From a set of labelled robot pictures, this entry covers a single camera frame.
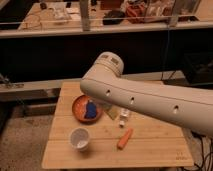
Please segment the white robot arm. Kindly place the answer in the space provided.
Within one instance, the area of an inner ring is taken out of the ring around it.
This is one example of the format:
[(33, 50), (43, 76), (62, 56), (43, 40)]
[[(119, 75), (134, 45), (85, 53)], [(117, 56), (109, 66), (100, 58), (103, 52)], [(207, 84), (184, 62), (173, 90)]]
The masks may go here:
[(103, 52), (80, 82), (99, 101), (193, 130), (213, 138), (213, 90), (123, 79), (122, 59)]

